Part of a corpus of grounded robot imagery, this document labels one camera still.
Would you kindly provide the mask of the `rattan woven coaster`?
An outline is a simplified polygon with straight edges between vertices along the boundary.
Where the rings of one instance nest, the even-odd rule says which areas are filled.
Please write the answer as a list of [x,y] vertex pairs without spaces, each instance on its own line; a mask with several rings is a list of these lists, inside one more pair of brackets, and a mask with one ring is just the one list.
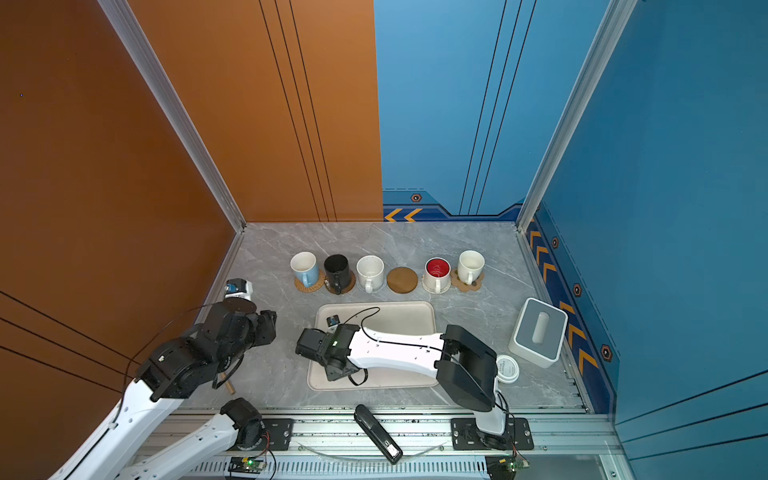
[[295,288],[302,293],[316,292],[321,288],[323,288],[325,286],[325,283],[326,283],[326,275],[325,275],[325,272],[322,270],[319,271],[317,281],[310,286],[305,286],[299,278],[294,278]]

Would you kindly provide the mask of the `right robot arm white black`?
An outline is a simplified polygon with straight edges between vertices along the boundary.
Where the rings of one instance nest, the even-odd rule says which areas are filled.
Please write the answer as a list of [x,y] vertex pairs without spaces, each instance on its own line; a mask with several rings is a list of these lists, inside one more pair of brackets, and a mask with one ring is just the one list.
[[433,378],[454,403],[473,412],[484,447],[513,448],[497,355],[461,326],[450,324],[445,332],[429,335],[384,333],[363,324],[339,324],[329,331],[306,328],[295,353],[321,365],[331,382],[375,368]]

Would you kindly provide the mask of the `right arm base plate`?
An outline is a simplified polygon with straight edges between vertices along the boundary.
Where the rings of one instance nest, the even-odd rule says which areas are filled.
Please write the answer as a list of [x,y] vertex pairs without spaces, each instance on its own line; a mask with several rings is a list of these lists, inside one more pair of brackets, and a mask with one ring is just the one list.
[[450,425],[453,449],[457,451],[532,451],[535,448],[532,431],[525,418],[510,418],[503,439],[480,432],[474,418],[453,418]]

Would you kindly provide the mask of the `light blue mug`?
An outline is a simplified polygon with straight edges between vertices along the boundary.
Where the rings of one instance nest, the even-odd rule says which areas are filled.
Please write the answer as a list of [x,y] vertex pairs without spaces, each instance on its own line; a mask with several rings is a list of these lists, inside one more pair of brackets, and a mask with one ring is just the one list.
[[318,279],[319,269],[316,256],[308,251],[295,254],[290,260],[290,267],[296,278],[305,286],[314,284]]

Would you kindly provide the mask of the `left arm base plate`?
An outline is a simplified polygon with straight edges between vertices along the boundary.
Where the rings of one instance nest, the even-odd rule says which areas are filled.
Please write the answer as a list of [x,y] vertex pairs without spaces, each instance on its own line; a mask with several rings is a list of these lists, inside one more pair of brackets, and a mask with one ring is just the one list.
[[240,451],[273,452],[287,451],[290,446],[294,420],[290,418],[266,418],[252,423],[239,434],[235,448]]

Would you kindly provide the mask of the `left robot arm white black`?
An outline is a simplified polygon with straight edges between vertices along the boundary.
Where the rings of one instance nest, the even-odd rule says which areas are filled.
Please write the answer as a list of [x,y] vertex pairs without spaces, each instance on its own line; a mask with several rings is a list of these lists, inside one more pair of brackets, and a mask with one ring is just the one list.
[[138,368],[114,409],[55,479],[179,479],[203,461],[231,448],[268,444],[260,412],[247,400],[228,401],[201,427],[151,457],[136,452],[155,429],[198,387],[221,386],[245,353],[276,338],[277,314],[244,298],[211,305],[206,319],[158,346]]

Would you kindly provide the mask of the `glossy dark brown coaster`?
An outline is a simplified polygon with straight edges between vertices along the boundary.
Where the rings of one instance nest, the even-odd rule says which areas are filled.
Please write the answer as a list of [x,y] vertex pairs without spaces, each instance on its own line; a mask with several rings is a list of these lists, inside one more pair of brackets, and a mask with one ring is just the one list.
[[338,291],[338,292],[333,287],[333,285],[331,284],[331,282],[329,281],[328,278],[326,278],[325,281],[324,281],[324,286],[325,286],[326,290],[328,292],[330,292],[331,294],[333,294],[333,295],[344,295],[344,294],[347,294],[347,293],[351,292],[355,288],[355,285],[356,285],[356,277],[354,275],[352,275],[350,277],[350,283],[344,289],[342,289],[341,291]]

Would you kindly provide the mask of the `white multicolour woven coaster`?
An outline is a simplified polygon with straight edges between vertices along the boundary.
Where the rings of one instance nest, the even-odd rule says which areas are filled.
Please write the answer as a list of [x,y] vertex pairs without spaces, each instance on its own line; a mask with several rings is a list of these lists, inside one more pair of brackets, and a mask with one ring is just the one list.
[[451,288],[451,282],[443,282],[440,281],[437,282],[437,285],[439,286],[439,289],[433,288],[431,284],[429,283],[428,279],[424,276],[421,277],[421,286],[425,291],[427,291],[431,295],[441,295],[446,293]]

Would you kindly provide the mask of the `cork paw print coaster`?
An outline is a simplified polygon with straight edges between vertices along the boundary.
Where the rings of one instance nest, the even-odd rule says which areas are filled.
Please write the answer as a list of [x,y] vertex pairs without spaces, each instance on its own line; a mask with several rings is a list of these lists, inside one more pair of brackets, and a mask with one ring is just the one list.
[[451,272],[451,285],[455,288],[457,288],[462,293],[467,293],[470,291],[478,291],[482,287],[482,282],[484,280],[485,273],[481,273],[477,280],[474,280],[471,284],[466,284],[461,281],[458,275],[457,270],[453,270]]

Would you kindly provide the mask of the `round wooden coaster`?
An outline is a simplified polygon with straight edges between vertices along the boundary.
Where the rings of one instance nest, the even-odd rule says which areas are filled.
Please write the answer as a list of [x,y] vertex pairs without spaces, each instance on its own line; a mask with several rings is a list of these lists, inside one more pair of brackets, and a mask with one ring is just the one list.
[[419,284],[419,276],[407,267],[392,269],[387,275],[387,286],[397,294],[408,294],[416,289]]

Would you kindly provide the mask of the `red inside white mug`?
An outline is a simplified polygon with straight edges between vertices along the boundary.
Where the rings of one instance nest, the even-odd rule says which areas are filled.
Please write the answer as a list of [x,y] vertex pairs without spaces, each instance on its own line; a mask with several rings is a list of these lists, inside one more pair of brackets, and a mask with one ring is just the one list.
[[437,285],[438,281],[441,283],[447,281],[451,282],[450,274],[451,266],[448,261],[443,258],[433,257],[425,264],[424,277],[428,279],[433,288],[439,289],[439,286]]

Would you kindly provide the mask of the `black mug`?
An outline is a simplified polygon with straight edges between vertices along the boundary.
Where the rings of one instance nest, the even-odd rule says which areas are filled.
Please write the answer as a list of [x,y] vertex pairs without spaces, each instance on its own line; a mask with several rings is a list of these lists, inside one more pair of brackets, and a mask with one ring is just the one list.
[[352,283],[349,260],[342,254],[333,254],[324,261],[327,289],[341,295]]

